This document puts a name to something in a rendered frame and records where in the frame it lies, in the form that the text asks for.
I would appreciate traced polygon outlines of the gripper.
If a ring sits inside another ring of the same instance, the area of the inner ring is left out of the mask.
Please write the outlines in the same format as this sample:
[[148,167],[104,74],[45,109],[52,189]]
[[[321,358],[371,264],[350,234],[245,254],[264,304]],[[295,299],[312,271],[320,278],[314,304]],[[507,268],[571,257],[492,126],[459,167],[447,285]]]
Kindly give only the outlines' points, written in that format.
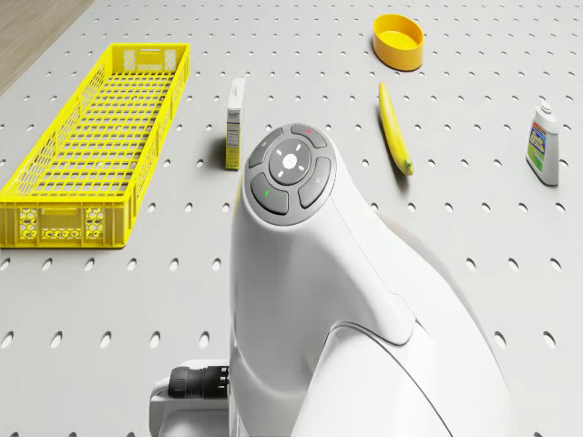
[[229,395],[227,360],[183,362],[152,389],[151,437],[229,437]]

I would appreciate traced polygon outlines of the yellow basket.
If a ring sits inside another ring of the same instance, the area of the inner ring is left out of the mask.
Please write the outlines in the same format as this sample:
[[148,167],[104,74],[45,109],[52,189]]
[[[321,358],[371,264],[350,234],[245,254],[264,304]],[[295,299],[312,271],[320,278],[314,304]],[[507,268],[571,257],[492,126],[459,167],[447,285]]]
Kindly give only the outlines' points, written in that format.
[[111,44],[0,190],[0,248],[122,248],[189,79],[189,44]]

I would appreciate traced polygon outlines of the yellow carton box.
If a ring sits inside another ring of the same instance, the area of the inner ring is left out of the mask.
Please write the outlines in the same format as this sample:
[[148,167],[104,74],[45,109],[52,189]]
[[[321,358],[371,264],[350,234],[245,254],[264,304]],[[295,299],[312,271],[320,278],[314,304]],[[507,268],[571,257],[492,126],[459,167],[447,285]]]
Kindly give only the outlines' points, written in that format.
[[240,168],[241,127],[244,108],[245,78],[235,78],[231,83],[227,106],[227,130],[225,146],[225,168]]

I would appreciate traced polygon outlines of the banana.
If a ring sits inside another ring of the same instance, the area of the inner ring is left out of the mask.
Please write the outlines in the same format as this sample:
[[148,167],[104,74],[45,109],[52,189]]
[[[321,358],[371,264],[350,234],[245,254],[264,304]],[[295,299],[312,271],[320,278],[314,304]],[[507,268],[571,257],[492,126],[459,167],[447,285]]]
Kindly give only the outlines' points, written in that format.
[[379,110],[389,152],[397,168],[406,176],[414,174],[414,163],[404,143],[394,107],[384,82],[378,86]]

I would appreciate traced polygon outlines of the yellow bowl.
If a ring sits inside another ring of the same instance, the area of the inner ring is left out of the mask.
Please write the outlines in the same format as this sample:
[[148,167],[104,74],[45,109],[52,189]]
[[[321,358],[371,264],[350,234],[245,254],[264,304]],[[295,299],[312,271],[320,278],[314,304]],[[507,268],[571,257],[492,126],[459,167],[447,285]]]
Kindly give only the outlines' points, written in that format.
[[373,21],[373,50],[389,67],[413,71],[423,63],[424,33],[404,15],[378,15]]

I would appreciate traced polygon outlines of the small white bottle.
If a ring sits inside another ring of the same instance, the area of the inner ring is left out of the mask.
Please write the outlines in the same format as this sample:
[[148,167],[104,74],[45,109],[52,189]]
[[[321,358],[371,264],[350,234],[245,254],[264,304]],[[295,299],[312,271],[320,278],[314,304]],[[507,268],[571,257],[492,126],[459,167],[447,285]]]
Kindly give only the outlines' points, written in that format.
[[528,136],[526,159],[537,177],[548,186],[559,182],[559,123],[551,105],[541,99]]

